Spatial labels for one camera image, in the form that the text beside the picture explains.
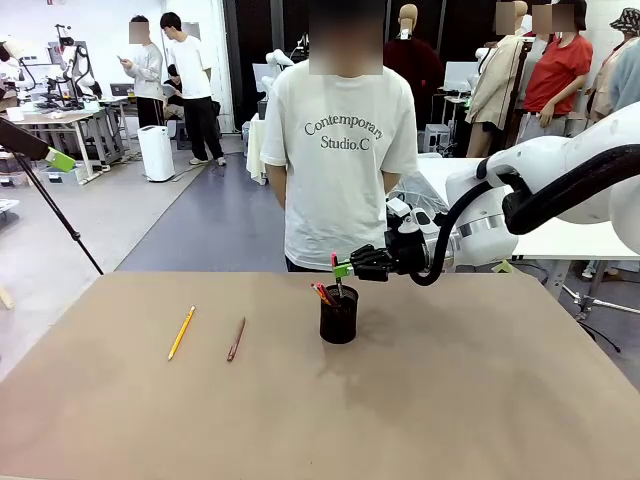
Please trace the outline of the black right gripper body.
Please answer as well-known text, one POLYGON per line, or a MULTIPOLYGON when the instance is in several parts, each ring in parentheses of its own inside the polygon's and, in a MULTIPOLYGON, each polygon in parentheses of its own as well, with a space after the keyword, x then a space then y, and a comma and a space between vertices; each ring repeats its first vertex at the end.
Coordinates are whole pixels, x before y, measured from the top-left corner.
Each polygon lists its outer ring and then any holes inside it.
POLYGON ((424 273, 430 266, 423 232, 409 233, 388 230, 385 233, 386 250, 391 258, 389 272, 399 275, 424 273))

